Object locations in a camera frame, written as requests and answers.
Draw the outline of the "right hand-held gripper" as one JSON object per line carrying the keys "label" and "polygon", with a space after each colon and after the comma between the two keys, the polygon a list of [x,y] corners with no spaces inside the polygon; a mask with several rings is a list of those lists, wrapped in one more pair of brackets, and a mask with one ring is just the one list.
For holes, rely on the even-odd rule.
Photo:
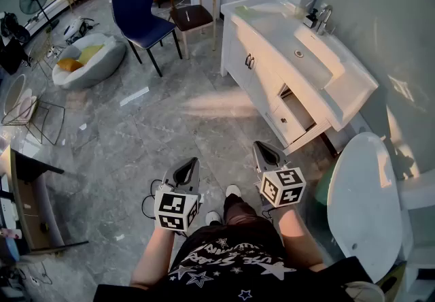
{"label": "right hand-held gripper", "polygon": [[283,167],[287,156],[276,146],[255,141],[253,155],[259,182],[255,184],[262,207],[295,205],[302,199],[306,180],[300,167]]}

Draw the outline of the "person's right forearm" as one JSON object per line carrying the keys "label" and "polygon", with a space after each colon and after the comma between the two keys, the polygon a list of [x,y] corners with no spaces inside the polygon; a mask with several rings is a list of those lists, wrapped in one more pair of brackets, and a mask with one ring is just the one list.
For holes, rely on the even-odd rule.
{"label": "person's right forearm", "polygon": [[295,269],[321,271],[326,268],[317,244],[292,205],[277,209],[279,230],[288,262]]}

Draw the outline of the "person's left forearm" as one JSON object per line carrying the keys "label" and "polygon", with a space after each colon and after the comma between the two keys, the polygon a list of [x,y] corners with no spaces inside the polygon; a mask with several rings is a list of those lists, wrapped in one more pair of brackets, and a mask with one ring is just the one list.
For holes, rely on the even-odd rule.
{"label": "person's left forearm", "polygon": [[169,271],[175,233],[156,227],[130,279],[130,286],[144,290],[154,286]]}

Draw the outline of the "black pump soap dispenser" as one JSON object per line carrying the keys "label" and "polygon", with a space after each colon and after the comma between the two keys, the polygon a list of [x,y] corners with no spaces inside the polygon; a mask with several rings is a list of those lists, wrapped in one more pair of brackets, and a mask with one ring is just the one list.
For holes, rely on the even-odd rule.
{"label": "black pump soap dispenser", "polygon": [[311,12],[304,17],[303,23],[305,26],[309,27],[310,29],[316,26],[318,21],[317,12],[318,10],[316,8],[313,8]]}

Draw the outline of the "green bin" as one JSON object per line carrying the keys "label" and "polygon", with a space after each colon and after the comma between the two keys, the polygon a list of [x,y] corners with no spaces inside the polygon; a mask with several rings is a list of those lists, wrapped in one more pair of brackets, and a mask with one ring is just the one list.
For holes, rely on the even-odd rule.
{"label": "green bin", "polygon": [[332,179],[332,174],[334,172],[336,164],[333,163],[327,171],[324,172],[320,178],[317,186],[315,187],[315,200],[322,205],[327,205],[328,202],[328,191],[330,187],[330,181]]}

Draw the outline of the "person's dark trouser leg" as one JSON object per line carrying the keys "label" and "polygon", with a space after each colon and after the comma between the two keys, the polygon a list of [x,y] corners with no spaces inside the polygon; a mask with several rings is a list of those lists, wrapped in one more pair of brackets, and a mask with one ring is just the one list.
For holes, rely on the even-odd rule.
{"label": "person's dark trouser leg", "polygon": [[229,194],[224,202],[224,224],[236,225],[250,223],[258,219],[254,208],[234,194]]}

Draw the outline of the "white vanity cabinet with sink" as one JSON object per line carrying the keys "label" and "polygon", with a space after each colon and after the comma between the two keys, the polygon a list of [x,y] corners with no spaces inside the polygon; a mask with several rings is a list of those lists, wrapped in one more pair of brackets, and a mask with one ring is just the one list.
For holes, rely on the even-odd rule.
{"label": "white vanity cabinet with sink", "polygon": [[335,36],[318,35],[294,10],[286,0],[221,7],[221,73],[248,94],[286,154],[344,129],[378,87]]}

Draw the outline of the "white paper strip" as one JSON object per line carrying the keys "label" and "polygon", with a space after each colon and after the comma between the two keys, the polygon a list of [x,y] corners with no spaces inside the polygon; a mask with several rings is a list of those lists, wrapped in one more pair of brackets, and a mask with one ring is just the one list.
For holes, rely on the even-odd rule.
{"label": "white paper strip", "polygon": [[133,101],[135,99],[138,99],[139,97],[143,96],[144,94],[146,94],[148,92],[149,92],[149,87],[148,86],[143,87],[142,89],[138,90],[137,92],[135,92],[135,93],[133,93],[133,94],[123,98],[120,101],[120,107],[123,107],[123,106],[127,105],[131,101]]}

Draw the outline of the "black star-print shirt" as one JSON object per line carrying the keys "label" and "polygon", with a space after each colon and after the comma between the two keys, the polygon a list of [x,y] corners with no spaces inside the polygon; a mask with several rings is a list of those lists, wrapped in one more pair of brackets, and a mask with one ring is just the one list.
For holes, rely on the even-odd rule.
{"label": "black star-print shirt", "polygon": [[194,232],[169,272],[145,288],[100,284],[93,302],[382,301],[357,258],[321,271],[288,263],[276,230],[252,224]]}

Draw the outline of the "grey bean bag seat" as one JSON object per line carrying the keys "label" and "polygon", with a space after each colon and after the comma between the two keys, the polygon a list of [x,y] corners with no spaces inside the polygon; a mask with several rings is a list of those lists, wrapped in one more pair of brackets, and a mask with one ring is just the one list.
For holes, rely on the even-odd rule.
{"label": "grey bean bag seat", "polygon": [[67,46],[61,52],[59,59],[72,58],[78,61],[84,49],[90,46],[102,46],[102,48],[79,69],[67,71],[55,64],[52,69],[54,85],[65,90],[79,90],[95,86],[114,73],[126,53],[126,45],[119,37],[93,33]]}

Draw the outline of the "yellow cushion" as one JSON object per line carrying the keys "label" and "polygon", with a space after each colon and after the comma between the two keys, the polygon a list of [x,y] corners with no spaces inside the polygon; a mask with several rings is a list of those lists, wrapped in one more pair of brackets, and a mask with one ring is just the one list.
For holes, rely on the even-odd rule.
{"label": "yellow cushion", "polygon": [[103,47],[103,45],[93,45],[85,47],[79,58],[78,62],[81,63],[83,66],[88,63],[88,61]]}

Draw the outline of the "wooden chair with brown seat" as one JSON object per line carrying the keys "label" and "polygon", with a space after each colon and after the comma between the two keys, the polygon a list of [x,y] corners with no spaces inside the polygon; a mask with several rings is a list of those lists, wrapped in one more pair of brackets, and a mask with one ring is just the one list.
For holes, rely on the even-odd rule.
{"label": "wooden chair with brown seat", "polygon": [[212,50],[216,49],[216,12],[217,0],[212,0],[212,13],[210,13],[202,4],[202,0],[197,5],[187,5],[181,8],[175,8],[170,17],[176,27],[181,32],[184,45],[184,54],[189,59],[189,50],[187,43],[187,34],[192,31],[200,30],[206,27],[213,27],[213,44]]}

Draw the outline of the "dark blue chair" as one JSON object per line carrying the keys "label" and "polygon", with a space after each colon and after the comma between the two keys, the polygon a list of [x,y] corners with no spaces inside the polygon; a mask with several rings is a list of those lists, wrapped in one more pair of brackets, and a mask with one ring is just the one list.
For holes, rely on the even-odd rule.
{"label": "dark blue chair", "polygon": [[153,14],[153,2],[154,0],[111,0],[111,10],[116,26],[128,41],[136,59],[142,62],[137,48],[145,50],[156,72],[162,76],[151,52],[152,47],[156,44],[161,45],[166,36],[172,35],[179,57],[183,56],[175,32],[175,24]]}

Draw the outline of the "white handheld appliance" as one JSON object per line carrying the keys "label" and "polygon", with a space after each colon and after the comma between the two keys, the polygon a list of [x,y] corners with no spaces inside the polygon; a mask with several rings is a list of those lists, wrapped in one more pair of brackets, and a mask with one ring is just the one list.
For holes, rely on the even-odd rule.
{"label": "white handheld appliance", "polygon": [[86,31],[86,22],[83,18],[75,19],[64,32],[64,40],[73,39],[74,37],[82,37]]}

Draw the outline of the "black backpack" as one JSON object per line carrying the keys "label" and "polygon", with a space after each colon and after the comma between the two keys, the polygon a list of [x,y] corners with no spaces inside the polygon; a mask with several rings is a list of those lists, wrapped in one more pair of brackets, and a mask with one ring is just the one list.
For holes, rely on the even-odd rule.
{"label": "black backpack", "polygon": [[8,12],[0,12],[0,34],[17,39],[22,44],[26,44],[31,37],[29,31],[18,23],[16,15]]}

